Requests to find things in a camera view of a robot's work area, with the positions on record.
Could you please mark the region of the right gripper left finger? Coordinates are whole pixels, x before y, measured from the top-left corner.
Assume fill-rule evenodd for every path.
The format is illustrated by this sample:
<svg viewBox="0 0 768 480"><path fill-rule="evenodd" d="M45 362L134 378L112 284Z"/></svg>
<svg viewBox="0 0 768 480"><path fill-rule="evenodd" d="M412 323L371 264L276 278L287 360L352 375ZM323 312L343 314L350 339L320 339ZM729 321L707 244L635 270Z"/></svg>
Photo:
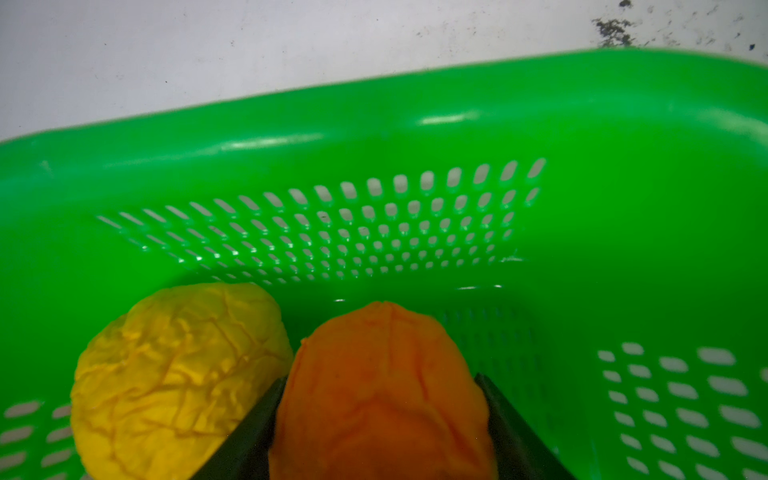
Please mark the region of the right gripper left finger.
<svg viewBox="0 0 768 480"><path fill-rule="evenodd" d="M287 377L277 379L191 480L269 480L268 452Z"/></svg>

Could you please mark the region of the green plastic basket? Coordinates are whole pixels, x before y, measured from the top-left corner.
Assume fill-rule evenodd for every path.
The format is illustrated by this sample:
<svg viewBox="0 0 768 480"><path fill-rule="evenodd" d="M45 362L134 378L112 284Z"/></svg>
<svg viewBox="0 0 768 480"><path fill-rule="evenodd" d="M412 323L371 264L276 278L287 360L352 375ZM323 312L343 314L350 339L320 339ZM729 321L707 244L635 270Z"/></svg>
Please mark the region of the green plastic basket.
<svg viewBox="0 0 768 480"><path fill-rule="evenodd" d="M767 70L595 50L258 96L1 146L1 475L82 479L89 340L252 282L293 343L440 321L579 479L767 475Z"/></svg>

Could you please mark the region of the yellow fruit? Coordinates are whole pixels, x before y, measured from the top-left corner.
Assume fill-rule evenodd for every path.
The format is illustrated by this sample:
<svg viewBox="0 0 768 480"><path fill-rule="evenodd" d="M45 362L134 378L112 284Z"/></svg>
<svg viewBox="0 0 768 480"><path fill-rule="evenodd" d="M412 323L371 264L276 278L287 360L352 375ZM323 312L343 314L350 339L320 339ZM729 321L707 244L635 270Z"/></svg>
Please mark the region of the yellow fruit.
<svg viewBox="0 0 768 480"><path fill-rule="evenodd" d="M294 353L281 310L251 283L160 290L81 353L70 426L94 479L188 479Z"/></svg>

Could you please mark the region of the orange fruit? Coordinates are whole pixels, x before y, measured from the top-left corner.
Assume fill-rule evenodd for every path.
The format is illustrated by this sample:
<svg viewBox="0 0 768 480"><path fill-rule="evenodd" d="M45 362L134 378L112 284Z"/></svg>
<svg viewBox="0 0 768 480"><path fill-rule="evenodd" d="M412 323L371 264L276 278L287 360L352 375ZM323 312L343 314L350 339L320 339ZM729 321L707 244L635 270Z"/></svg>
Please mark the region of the orange fruit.
<svg viewBox="0 0 768 480"><path fill-rule="evenodd" d="M277 410L273 479L494 479L489 408L434 318L374 302L305 338Z"/></svg>

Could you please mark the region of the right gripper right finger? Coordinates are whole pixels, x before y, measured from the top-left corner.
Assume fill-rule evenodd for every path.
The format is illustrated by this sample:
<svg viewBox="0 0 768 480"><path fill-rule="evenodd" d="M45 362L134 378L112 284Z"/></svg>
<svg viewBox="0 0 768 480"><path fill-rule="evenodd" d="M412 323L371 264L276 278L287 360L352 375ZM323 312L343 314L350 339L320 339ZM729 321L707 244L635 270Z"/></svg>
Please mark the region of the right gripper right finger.
<svg viewBox="0 0 768 480"><path fill-rule="evenodd" d="M576 479L488 376L478 373L475 383L488 404L499 479Z"/></svg>

